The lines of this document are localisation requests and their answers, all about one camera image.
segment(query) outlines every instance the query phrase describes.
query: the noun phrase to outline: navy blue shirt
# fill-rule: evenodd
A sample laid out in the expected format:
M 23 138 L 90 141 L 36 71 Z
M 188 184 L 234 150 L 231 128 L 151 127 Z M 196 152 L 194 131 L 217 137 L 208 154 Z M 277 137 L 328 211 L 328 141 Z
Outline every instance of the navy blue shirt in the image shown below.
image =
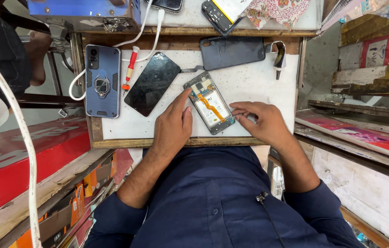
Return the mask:
M 305 193 L 269 195 L 268 175 L 250 147 L 184 148 L 161 174 L 147 206 L 110 195 L 95 210 L 86 248 L 96 247 L 356 247 L 364 246 L 321 181 Z

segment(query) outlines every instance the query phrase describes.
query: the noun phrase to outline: black phone screen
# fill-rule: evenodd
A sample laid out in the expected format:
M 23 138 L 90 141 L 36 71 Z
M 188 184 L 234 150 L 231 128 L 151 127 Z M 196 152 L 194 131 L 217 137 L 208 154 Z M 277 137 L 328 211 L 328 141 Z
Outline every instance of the black phone screen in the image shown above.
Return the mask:
M 182 9 L 182 0 L 153 0 L 152 5 L 155 7 L 162 7 L 168 11 L 180 12 Z
M 175 62 L 157 52 L 127 93 L 124 102 L 143 116 L 149 116 L 180 71 Z

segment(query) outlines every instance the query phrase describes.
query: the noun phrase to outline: screwdriver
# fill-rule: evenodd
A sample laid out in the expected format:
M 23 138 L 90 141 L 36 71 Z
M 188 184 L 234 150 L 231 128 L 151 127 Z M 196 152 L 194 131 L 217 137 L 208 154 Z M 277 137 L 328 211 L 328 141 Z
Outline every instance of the screwdriver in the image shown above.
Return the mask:
M 130 89 L 130 85 L 128 84 L 130 81 L 130 77 L 132 76 L 133 73 L 133 67 L 136 62 L 136 56 L 138 55 L 139 52 L 139 47 L 133 46 L 133 52 L 132 55 L 130 56 L 130 64 L 127 66 L 127 72 L 126 72 L 126 83 L 121 86 L 124 89 L 123 96 Z

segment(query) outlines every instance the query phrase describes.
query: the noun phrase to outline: orange box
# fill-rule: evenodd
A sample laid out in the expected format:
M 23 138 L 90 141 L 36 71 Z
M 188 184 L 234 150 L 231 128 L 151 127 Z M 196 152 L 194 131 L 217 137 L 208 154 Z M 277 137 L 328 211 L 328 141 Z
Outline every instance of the orange box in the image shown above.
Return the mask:
M 39 219 L 40 239 L 43 247 L 51 247 L 84 215 L 83 184 L 75 185 L 62 200 Z M 26 231 L 9 248 L 32 248 L 31 230 Z
M 84 196 L 90 197 L 117 172 L 115 153 L 106 158 L 84 178 Z

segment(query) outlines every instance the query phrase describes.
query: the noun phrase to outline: pink poster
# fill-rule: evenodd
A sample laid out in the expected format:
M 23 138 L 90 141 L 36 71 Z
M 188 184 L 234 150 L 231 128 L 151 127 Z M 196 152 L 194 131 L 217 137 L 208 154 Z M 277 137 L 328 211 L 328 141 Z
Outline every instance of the pink poster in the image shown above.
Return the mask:
M 332 131 L 325 133 L 334 135 L 338 138 L 342 138 L 350 142 L 352 141 L 352 139 L 354 139 L 389 151 L 389 133 L 362 127 L 356 127 L 351 124 L 331 119 L 324 115 L 313 113 L 312 111 L 298 111 L 296 113 L 296 118 L 302 120 L 296 120 L 297 122 L 309 126 L 311 128 L 314 127 L 312 127 L 311 125 L 307 125 L 306 122 L 313 125 L 317 125 L 320 128 Z

